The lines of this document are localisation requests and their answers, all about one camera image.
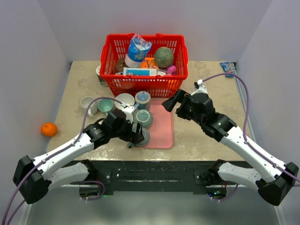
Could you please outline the grey blue mug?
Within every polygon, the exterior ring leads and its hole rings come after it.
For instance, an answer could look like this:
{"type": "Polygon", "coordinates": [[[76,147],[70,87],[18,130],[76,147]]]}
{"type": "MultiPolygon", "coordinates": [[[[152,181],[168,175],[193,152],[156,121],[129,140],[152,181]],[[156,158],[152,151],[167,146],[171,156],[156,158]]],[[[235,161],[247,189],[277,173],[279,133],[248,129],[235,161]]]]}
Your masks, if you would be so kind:
{"type": "Polygon", "coordinates": [[[150,141],[150,133],[149,133],[149,131],[147,129],[142,128],[142,135],[144,137],[143,141],[141,141],[138,144],[133,144],[133,143],[129,142],[127,144],[127,147],[128,148],[133,148],[133,147],[139,147],[139,148],[141,148],[141,147],[145,147],[149,143],[149,141],[150,141]]]}

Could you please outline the dark red mug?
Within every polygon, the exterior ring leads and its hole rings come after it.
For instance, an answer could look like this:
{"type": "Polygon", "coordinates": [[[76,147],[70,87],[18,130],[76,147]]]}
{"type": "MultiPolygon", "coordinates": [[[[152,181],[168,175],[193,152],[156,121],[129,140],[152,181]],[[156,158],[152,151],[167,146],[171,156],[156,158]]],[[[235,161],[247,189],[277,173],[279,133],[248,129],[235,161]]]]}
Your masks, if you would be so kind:
{"type": "MultiPolygon", "coordinates": [[[[135,104],[135,98],[131,94],[128,94],[128,93],[119,94],[115,99],[124,103],[126,106],[135,104]]],[[[117,109],[122,110],[124,108],[120,103],[118,103],[116,101],[114,103],[115,103],[115,107],[117,109]]]]}

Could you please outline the small green mug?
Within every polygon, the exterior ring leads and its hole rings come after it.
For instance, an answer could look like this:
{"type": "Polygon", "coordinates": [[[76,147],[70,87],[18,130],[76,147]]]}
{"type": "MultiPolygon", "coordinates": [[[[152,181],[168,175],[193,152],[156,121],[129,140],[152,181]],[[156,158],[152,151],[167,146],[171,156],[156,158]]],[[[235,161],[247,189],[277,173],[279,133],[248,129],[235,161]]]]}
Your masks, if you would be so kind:
{"type": "Polygon", "coordinates": [[[108,115],[109,112],[113,110],[113,101],[110,99],[101,99],[98,104],[99,111],[103,112],[105,115],[108,115]]]}

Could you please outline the white speckled mug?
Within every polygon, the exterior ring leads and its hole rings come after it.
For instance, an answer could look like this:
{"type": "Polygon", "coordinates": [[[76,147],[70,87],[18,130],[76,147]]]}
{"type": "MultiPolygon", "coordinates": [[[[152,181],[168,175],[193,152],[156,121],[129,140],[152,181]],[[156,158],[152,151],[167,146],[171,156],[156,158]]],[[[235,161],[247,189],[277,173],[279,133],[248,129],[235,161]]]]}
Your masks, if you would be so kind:
{"type": "Polygon", "coordinates": [[[81,99],[80,105],[84,110],[88,110],[87,114],[89,117],[93,117],[98,112],[98,105],[97,102],[94,101],[95,99],[90,96],[86,96],[81,99]]]}

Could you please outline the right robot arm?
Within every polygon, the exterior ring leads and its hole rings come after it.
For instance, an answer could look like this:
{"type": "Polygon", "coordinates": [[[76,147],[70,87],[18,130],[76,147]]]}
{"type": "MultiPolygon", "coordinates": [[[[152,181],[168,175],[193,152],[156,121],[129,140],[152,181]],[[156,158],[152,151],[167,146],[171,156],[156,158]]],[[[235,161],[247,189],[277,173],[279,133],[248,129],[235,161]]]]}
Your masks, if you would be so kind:
{"type": "Polygon", "coordinates": [[[194,121],[207,136],[232,149],[251,165],[246,169],[218,160],[209,172],[212,183],[238,183],[256,190],[271,205],[281,204],[296,182],[299,171],[296,164],[277,159],[249,139],[232,119],[216,112],[208,94],[188,94],[179,89],[162,106],[171,112],[177,103],[180,104],[176,109],[178,117],[194,121]]]}

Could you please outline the light blue tall mug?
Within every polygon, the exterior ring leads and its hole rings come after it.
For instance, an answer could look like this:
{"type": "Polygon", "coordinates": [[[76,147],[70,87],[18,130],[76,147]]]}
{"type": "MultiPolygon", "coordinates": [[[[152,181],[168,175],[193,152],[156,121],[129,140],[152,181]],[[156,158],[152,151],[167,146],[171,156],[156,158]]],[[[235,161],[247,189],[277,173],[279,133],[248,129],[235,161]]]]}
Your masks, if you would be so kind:
{"type": "Polygon", "coordinates": [[[146,91],[139,91],[135,95],[135,106],[139,109],[150,110],[150,100],[151,96],[146,91]]]}

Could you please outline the pink plastic tray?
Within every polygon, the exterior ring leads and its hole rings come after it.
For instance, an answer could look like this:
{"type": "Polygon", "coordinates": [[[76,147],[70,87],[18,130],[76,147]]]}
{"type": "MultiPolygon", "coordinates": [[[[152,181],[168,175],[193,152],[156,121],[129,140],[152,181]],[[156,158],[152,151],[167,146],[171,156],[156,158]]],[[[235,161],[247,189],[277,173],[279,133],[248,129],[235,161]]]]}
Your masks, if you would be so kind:
{"type": "Polygon", "coordinates": [[[145,146],[146,149],[170,149],[173,146],[173,114],[162,106],[164,101],[164,98],[151,100],[150,112],[153,115],[153,122],[148,128],[150,140],[145,146]]]}

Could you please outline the pink small box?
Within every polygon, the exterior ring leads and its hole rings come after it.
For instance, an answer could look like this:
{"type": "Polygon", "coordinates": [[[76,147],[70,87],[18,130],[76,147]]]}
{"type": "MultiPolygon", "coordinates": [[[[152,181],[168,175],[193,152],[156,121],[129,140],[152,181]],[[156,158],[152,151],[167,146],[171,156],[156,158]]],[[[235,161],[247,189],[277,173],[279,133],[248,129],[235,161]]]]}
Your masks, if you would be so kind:
{"type": "Polygon", "coordinates": [[[167,67],[167,73],[171,75],[175,75],[176,67],[174,65],[170,65],[169,67],[167,67]]]}

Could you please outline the green netted melon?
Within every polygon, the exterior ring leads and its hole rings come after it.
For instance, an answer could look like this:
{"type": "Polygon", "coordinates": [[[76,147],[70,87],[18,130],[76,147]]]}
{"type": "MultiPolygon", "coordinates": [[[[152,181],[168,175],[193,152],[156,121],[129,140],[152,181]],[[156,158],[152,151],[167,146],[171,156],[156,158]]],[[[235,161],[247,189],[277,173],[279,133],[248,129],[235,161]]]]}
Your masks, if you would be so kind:
{"type": "Polygon", "coordinates": [[[167,68],[173,64],[174,54],[170,48],[163,46],[155,51],[154,60],[160,68],[167,68]]]}

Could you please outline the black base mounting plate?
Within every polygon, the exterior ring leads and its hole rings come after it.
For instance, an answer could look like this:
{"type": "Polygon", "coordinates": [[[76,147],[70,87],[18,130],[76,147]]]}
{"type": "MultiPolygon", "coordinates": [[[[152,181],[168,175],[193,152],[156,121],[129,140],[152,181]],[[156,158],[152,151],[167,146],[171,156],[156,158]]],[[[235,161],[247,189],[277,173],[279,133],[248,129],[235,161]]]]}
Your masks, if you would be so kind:
{"type": "Polygon", "coordinates": [[[190,192],[217,199],[230,193],[228,181],[209,177],[213,162],[81,160],[88,181],[104,184],[105,195],[117,192],[190,192]]]}

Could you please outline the orange package in basket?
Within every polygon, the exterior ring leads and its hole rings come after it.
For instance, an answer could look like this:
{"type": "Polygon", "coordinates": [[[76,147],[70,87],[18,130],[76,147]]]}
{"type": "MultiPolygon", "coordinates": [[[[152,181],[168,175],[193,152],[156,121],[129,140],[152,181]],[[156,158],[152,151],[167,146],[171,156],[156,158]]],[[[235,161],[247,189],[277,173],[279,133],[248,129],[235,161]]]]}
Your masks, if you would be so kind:
{"type": "Polygon", "coordinates": [[[146,57],[141,64],[141,68],[157,68],[154,58],[146,57]]]}

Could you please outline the white blue flat box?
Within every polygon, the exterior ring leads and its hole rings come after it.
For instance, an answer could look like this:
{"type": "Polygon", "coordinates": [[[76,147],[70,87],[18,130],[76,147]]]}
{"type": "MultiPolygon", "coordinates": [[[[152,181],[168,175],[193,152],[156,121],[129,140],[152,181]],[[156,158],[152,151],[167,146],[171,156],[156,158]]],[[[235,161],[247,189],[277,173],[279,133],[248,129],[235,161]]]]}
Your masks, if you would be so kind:
{"type": "Polygon", "coordinates": [[[157,70],[153,68],[129,68],[123,69],[123,75],[130,76],[156,76],[157,70]]]}

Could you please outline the blue snack packet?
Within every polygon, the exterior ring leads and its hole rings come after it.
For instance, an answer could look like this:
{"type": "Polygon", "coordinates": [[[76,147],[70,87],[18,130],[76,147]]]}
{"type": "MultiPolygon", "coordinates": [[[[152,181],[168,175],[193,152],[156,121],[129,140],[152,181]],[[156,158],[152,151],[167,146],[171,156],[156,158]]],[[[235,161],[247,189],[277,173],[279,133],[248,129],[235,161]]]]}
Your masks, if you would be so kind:
{"type": "Polygon", "coordinates": [[[223,69],[223,72],[225,73],[225,77],[229,77],[229,78],[234,77],[233,76],[234,72],[231,68],[230,62],[220,62],[220,65],[223,69]]]}

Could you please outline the blue white paper towel roll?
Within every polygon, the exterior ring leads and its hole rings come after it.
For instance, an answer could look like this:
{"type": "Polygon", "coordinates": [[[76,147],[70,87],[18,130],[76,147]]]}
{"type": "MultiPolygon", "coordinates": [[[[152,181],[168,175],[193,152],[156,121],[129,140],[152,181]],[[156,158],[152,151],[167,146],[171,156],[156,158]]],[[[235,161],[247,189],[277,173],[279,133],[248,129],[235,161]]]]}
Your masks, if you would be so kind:
{"type": "Polygon", "coordinates": [[[139,68],[152,48],[152,43],[135,34],[129,42],[125,64],[129,68],[139,68]]]}

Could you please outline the red plastic shopping basket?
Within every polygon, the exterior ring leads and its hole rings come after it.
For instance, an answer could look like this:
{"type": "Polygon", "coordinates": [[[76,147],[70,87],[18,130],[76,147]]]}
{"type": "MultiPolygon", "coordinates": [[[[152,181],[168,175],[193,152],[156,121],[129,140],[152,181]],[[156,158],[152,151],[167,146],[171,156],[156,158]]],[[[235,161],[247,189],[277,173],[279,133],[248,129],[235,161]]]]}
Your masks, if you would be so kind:
{"type": "Polygon", "coordinates": [[[121,93],[135,95],[139,91],[147,91],[154,98],[169,98],[180,88],[188,77],[188,52],[183,35],[156,34],[142,35],[142,38],[152,43],[147,57],[153,58],[160,47],[168,47],[174,53],[175,75],[165,76],[128,76],[118,75],[115,64],[119,58],[126,56],[129,42],[134,33],[109,34],[101,54],[101,68],[99,74],[103,78],[114,96],[121,93]]]}

